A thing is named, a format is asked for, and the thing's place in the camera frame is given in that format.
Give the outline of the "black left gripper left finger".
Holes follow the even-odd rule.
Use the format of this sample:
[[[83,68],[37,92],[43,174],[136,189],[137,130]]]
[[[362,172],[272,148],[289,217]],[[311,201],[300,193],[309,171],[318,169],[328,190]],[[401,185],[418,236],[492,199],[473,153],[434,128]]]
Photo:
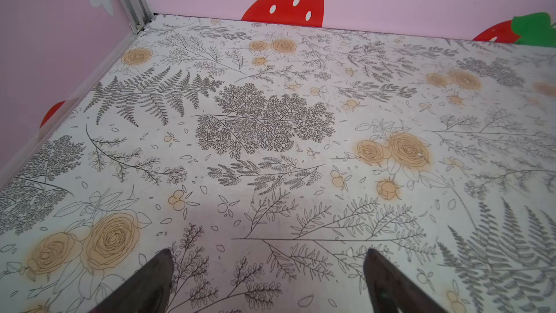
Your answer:
[[[173,272],[172,252],[162,249],[91,312],[165,312]]]

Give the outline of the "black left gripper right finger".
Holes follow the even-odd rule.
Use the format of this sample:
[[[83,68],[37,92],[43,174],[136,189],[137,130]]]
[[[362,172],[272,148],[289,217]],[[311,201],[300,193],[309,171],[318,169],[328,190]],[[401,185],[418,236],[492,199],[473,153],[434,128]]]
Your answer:
[[[363,273],[373,312],[446,312],[376,249],[366,252]]]

